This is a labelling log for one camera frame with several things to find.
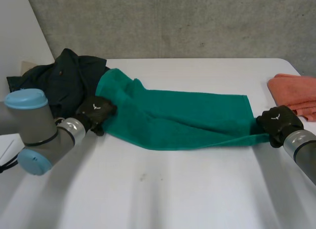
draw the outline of concrete wall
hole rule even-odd
[[[316,75],[316,0],[29,0],[56,57],[288,60]]]

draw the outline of teal towel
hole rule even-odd
[[[103,129],[152,150],[250,146],[267,142],[247,96],[147,90],[119,69],[100,79],[97,96],[110,99],[117,114]]]

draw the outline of orange cloth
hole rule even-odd
[[[286,105],[307,121],[316,121],[316,78],[278,74],[268,88],[278,106]]]

